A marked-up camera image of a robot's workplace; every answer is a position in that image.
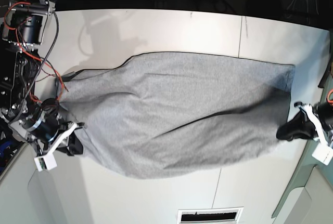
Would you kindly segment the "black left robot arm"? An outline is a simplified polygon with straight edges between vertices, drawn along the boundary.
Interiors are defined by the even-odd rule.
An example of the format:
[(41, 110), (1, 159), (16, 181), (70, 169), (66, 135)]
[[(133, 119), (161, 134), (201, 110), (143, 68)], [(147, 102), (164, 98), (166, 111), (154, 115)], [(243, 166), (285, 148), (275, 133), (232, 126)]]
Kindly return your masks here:
[(332, 55), (319, 82), (318, 87), (327, 89), (323, 102), (315, 105), (295, 102), (294, 107), (299, 112), (288, 122), (280, 126), (276, 133), (279, 140), (313, 139), (324, 145), (332, 142)]

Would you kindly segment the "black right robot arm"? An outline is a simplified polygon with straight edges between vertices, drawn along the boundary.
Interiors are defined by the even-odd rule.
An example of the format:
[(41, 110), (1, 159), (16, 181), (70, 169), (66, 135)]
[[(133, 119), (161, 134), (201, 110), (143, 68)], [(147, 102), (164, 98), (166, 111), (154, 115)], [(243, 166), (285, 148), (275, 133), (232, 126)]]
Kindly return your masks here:
[(1, 24), (1, 130), (20, 123), (39, 155), (70, 127), (59, 112), (66, 86), (56, 69), (47, 73), (56, 81), (56, 94), (40, 100), (34, 93), (40, 73), (51, 67), (38, 48), (50, 19), (57, 18), (55, 5), (56, 0), (9, 0)]

